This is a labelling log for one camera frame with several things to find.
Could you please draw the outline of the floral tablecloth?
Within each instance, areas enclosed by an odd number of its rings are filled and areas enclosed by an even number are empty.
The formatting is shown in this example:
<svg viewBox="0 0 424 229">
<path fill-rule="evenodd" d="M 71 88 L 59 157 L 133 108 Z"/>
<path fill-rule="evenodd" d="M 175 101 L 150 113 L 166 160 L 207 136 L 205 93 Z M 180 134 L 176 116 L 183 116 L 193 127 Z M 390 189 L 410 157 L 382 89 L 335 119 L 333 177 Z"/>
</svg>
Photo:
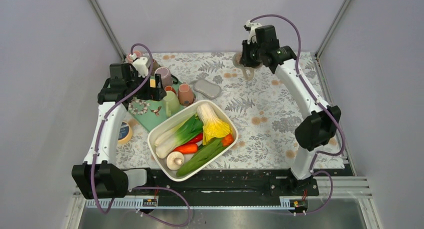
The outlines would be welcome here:
<svg viewBox="0 0 424 229">
<path fill-rule="evenodd" d="M 235 146 L 205 169 L 288 169 L 300 147 L 295 129 L 303 121 L 287 87 L 268 68 L 254 70 L 246 80 L 242 70 L 234 67 L 236 52 L 154 53 L 153 58 L 172 74 L 192 83 L 205 79 L 221 87 L 217 104 L 239 132 Z M 300 68 L 317 93 L 322 93 L 310 52 L 302 52 Z M 148 147 L 148 131 L 132 115 L 125 121 L 133 135 L 129 142 L 118 145 L 116 165 L 121 169 L 160 169 Z"/>
</svg>

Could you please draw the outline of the small orange mug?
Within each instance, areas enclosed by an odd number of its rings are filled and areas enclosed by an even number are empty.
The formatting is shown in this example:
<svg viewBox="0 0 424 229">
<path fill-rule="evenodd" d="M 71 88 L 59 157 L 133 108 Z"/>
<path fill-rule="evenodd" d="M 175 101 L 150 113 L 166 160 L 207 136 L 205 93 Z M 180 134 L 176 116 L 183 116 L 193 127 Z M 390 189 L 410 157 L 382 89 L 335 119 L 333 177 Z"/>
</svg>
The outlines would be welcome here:
<svg viewBox="0 0 424 229">
<path fill-rule="evenodd" d="M 173 92 L 175 95 L 177 94 L 176 90 L 170 85 L 166 86 L 164 89 L 167 92 Z"/>
</svg>

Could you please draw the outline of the cream floral mug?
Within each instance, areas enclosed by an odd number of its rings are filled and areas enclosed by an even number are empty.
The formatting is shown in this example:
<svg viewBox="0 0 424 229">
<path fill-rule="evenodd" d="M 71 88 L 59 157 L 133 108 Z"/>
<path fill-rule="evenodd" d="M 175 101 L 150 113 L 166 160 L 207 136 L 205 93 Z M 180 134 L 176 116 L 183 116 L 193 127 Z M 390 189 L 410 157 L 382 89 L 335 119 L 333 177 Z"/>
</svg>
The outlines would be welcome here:
<svg viewBox="0 0 424 229">
<path fill-rule="evenodd" d="M 242 65 L 241 58 L 242 58 L 242 53 L 236 52 L 232 57 L 232 63 L 234 67 L 241 69 L 241 72 L 247 81 L 251 81 L 255 76 L 255 68 L 246 67 Z"/>
</svg>

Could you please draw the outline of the bok choy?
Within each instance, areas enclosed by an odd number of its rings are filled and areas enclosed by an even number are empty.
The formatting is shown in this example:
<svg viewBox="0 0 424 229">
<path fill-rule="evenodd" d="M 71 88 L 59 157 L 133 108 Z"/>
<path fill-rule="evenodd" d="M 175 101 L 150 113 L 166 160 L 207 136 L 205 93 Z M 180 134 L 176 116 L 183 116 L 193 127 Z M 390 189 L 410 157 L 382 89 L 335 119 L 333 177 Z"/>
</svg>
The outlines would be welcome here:
<svg viewBox="0 0 424 229">
<path fill-rule="evenodd" d="M 203 131 L 203 125 L 203 122 L 196 115 L 192 115 L 184 123 L 167 130 L 155 140 L 155 154 L 160 159 L 164 159 L 175 148 L 200 134 Z"/>
</svg>

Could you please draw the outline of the pink tall cup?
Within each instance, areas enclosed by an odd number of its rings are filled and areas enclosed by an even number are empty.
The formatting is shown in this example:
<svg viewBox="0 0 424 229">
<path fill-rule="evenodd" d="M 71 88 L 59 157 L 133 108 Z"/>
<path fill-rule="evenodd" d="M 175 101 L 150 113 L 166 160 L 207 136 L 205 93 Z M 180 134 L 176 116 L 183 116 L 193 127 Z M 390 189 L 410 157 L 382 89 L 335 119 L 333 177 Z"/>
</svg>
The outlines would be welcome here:
<svg viewBox="0 0 424 229">
<path fill-rule="evenodd" d="M 140 58 L 142 56 L 143 56 L 143 53 L 142 52 L 140 52 L 138 50 L 134 50 L 133 52 L 129 53 L 126 56 L 126 61 L 128 63 L 132 64 L 135 59 Z"/>
</svg>

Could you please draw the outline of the yellow mug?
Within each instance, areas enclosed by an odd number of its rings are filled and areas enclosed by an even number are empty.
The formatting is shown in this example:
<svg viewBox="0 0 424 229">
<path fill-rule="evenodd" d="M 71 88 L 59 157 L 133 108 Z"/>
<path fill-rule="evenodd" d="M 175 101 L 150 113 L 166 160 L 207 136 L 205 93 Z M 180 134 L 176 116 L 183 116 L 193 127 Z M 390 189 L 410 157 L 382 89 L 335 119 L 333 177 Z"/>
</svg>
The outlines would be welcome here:
<svg viewBox="0 0 424 229">
<path fill-rule="evenodd" d="M 156 87 L 156 80 L 155 79 L 150 79 L 150 87 L 151 88 L 155 88 Z"/>
</svg>

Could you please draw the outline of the light green mug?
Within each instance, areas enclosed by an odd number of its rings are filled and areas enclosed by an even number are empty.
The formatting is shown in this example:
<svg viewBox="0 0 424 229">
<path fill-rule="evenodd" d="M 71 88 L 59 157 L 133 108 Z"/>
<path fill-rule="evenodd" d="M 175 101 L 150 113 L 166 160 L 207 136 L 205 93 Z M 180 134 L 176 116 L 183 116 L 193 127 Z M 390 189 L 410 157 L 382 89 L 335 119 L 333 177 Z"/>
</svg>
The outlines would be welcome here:
<svg viewBox="0 0 424 229">
<path fill-rule="evenodd" d="M 165 97 L 162 99 L 162 108 L 165 115 L 170 118 L 181 110 L 181 105 L 177 95 L 173 91 L 166 91 Z"/>
</svg>

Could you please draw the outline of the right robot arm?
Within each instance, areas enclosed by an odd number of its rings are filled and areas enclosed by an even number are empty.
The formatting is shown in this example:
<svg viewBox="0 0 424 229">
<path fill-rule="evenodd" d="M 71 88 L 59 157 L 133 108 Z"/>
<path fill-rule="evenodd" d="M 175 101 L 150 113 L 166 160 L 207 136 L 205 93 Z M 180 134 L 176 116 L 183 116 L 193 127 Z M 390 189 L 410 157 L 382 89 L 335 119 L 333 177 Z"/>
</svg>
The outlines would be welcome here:
<svg viewBox="0 0 424 229">
<path fill-rule="evenodd" d="M 305 180 L 312 176 L 316 153 L 336 134 L 335 123 L 340 120 L 341 110 L 318 95 L 299 68 L 295 52 L 289 46 L 280 46 L 273 25 L 248 21 L 244 29 L 249 35 L 242 41 L 240 64 L 270 69 L 291 93 L 303 118 L 294 131 L 300 149 L 286 182 L 287 190 L 299 195 L 307 188 Z"/>
</svg>

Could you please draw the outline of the red chili pepper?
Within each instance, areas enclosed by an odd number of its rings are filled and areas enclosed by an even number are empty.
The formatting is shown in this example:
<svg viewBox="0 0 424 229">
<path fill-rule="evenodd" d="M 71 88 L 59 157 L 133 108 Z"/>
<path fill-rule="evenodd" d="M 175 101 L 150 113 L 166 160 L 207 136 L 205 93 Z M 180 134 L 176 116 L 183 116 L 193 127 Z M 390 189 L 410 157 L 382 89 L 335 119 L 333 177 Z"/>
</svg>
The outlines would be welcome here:
<svg viewBox="0 0 424 229">
<path fill-rule="evenodd" d="M 191 140 L 189 140 L 186 144 L 196 144 L 198 142 L 201 142 L 203 140 L 203 133 L 199 133 L 195 137 L 193 137 Z"/>
</svg>

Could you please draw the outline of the green floral tray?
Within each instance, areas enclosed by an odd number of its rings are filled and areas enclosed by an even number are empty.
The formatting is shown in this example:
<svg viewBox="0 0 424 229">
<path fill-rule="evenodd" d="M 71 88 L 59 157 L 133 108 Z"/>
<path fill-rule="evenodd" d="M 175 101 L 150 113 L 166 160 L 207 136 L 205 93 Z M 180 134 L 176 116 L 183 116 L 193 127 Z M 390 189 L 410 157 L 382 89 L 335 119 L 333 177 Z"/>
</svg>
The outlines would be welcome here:
<svg viewBox="0 0 424 229">
<path fill-rule="evenodd" d="M 135 96 L 128 105 L 128 113 L 149 132 L 169 118 L 163 100 L 141 100 Z"/>
</svg>

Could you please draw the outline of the grey sponge pad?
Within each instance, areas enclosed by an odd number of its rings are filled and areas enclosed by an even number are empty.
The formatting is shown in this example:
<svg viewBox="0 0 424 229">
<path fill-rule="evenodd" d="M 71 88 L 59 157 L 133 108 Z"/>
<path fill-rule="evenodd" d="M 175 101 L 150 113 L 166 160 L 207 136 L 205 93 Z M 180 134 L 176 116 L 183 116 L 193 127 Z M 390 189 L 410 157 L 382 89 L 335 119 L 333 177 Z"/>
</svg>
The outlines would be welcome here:
<svg viewBox="0 0 424 229">
<path fill-rule="evenodd" d="M 203 78 L 194 82 L 193 89 L 211 100 L 216 99 L 222 91 L 219 85 Z"/>
</svg>

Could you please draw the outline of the terracotta pink mug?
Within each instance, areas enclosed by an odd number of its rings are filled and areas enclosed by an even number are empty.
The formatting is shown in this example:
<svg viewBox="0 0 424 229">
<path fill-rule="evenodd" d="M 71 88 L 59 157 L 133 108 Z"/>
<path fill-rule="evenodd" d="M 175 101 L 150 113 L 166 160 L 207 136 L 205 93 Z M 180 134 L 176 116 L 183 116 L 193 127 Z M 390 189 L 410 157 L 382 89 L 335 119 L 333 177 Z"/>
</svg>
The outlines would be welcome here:
<svg viewBox="0 0 424 229">
<path fill-rule="evenodd" d="M 187 83 L 183 83 L 179 86 L 177 91 L 177 97 L 179 100 L 179 103 L 184 106 L 188 107 L 195 101 L 195 94 L 192 91 L 192 88 Z"/>
</svg>

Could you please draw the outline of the green cucumber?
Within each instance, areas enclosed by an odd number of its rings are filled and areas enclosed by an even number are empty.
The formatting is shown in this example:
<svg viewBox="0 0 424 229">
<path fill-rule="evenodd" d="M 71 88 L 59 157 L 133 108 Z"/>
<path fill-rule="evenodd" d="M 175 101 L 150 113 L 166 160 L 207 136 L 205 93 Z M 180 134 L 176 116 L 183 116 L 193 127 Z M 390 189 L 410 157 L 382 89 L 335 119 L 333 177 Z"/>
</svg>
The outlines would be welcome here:
<svg viewBox="0 0 424 229">
<path fill-rule="evenodd" d="M 176 176 L 183 177 L 212 160 L 215 156 L 220 154 L 227 147 L 222 146 L 222 138 L 214 138 L 211 142 L 201 148 L 188 162 L 177 170 Z"/>
</svg>

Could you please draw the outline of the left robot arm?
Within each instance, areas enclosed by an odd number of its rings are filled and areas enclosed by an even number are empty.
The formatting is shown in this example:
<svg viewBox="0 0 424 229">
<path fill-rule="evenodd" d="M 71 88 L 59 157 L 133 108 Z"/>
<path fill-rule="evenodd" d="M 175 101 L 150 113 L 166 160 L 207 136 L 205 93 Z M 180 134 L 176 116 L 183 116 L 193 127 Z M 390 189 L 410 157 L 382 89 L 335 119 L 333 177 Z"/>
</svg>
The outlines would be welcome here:
<svg viewBox="0 0 424 229">
<path fill-rule="evenodd" d="M 161 101 L 166 92 L 161 77 L 150 85 L 152 66 L 144 63 L 112 63 L 110 77 L 97 95 L 98 116 L 92 143 L 82 164 L 72 167 L 71 176 L 88 200 L 123 198 L 136 187 L 148 195 L 155 181 L 146 171 L 124 171 L 116 166 L 116 151 L 122 122 L 133 98 Z"/>
</svg>

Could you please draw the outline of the white rectangular basin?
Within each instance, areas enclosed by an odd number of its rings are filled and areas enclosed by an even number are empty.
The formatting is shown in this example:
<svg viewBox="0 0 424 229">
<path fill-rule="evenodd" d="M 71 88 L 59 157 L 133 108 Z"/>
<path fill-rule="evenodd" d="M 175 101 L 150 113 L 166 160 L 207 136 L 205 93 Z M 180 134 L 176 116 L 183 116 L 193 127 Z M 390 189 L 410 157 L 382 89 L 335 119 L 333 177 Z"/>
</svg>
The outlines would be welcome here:
<svg viewBox="0 0 424 229">
<path fill-rule="evenodd" d="M 182 182 L 236 145 L 239 133 L 210 100 L 182 109 L 148 135 L 148 146 L 165 175 Z"/>
</svg>

